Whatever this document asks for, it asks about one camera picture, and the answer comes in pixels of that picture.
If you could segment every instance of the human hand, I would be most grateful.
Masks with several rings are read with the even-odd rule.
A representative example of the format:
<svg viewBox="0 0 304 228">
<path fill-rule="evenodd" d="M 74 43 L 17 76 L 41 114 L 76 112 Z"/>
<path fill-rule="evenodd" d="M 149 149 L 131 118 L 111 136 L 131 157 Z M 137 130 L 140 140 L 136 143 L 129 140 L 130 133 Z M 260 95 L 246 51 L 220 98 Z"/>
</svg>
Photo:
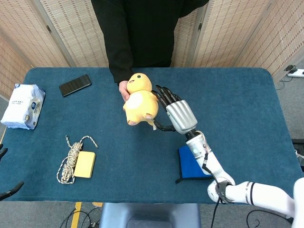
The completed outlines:
<svg viewBox="0 0 304 228">
<path fill-rule="evenodd" d="M 127 90 L 127 84 L 128 84 L 128 81 L 122 81 L 122 82 L 119 83 L 119 92 L 122 94 L 123 100 L 125 102 L 130 97 L 129 92 Z"/>
</svg>

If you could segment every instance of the smartphone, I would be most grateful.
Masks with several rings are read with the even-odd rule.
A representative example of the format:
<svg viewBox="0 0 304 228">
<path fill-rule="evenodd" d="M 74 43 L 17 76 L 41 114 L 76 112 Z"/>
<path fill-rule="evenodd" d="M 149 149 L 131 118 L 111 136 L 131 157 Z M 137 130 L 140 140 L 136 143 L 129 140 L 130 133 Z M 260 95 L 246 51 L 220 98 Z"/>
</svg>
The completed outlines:
<svg viewBox="0 0 304 228">
<path fill-rule="evenodd" d="M 79 91 L 83 88 L 90 86 L 91 80 L 88 75 L 82 75 L 78 78 L 73 79 L 67 83 L 64 83 L 59 86 L 62 96 L 70 95 L 76 91 Z"/>
</svg>

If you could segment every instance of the white plastic package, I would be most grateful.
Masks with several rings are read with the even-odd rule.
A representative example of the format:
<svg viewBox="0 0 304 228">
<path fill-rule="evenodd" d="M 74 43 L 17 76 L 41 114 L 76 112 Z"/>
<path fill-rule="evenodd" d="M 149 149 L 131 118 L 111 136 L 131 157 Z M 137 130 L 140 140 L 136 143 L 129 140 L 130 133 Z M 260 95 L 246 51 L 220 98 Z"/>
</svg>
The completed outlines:
<svg viewBox="0 0 304 228">
<path fill-rule="evenodd" d="M 1 123 L 9 128 L 34 129 L 45 92 L 37 85 L 15 84 Z"/>
</svg>

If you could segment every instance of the rope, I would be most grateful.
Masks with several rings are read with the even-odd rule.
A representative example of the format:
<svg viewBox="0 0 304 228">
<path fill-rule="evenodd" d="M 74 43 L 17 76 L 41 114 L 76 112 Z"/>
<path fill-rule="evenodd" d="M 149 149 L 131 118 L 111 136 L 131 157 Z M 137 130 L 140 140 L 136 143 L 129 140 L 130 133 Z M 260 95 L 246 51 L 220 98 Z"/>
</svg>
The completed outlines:
<svg viewBox="0 0 304 228">
<path fill-rule="evenodd" d="M 57 181 L 61 184 L 73 184 L 75 182 L 74 177 L 74 168 L 76 166 L 77 158 L 79 155 L 80 150 L 82 149 L 82 141 L 85 138 L 89 138 L 95 145 L 95 147 L 98 148 L 97 144 L 95 143 L 94 139 L 91 136 L 84 136 L 79 142 L 76 142 L 71 146 L 70 141 L 68 139 L 68 136 L 66 135 L 66 142 L 67 145 L 71 148 L 68 152 L 67 157 L 64 158 L 64 160 L 61 162 L 61 165 L 57 172 Z M 59 173 L 63 166 L 62 173 L 61 173 L 61 179 L 59 179 Z"/>
</svg>

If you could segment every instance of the blue tablecloth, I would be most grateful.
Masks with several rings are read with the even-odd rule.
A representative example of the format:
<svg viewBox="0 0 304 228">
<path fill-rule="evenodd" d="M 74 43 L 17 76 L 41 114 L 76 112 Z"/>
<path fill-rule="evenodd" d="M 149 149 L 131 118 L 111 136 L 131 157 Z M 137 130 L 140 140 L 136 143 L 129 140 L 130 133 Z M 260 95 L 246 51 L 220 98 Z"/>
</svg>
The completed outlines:
<svg viewBox="0 0 304 228">
<path fill-rule="evenodd" d="M 219 162 L 236 181 L 275 185 L 292 196 L 302 177 L 270 74 L 259 68 L 146 68 L 192 108 Z M 58 86 L 88 74 L 92 85 L 67 97 Z M 62 200 L 146 203 L 211 203 L 212 180 L 179 184 L 178 133 L 129 126 L 123 100 L 107 68 L 34 68 L 25 84 L 37 84 L 46 98 L 35 130 L 8 129 L 8 153 L 0 163 L 0 191 L 24 181 L 7 200 Z M 157 120 L 170 124 L 160 108 Z M 58 183 L 56 172 L 71 143 L 84 135 L 84 150 L 96 153 L 93 176 Z"/>
</svg>

